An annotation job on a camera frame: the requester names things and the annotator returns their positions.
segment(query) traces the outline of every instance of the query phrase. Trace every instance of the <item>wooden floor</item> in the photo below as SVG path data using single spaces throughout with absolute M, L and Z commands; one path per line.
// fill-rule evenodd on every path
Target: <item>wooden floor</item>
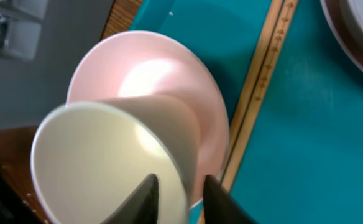
M 102 38 L 128 30 L 141 0 L 116 0 Z M 30 173 L 30 149 L 37 127 L 0 131 L 0 173 L 44 223 L 48 218 L 40 206 Z

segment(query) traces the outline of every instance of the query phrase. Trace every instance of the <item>blue table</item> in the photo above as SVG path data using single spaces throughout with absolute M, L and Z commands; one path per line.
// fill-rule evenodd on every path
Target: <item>blue table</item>
M 131 29 L 194 51 L 231 119 L 269 4 L 146 0 Z M 298 5 L 231 195 L 260 223 L 363 223 L 363 73 L 317 0 Z

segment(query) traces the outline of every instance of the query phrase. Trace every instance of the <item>pink saucer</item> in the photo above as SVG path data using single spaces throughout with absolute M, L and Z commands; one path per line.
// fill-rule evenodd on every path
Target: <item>pink saucer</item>
M 154 32 L 113 35 L 82 59 L 71 80 L 67 103 L 158 94 L 183 100 L 200 123 L 194 206 L 202 198 L 205 175 L 219 176 L 223 171 L 229 126 L 220 90 L 193 52 Z

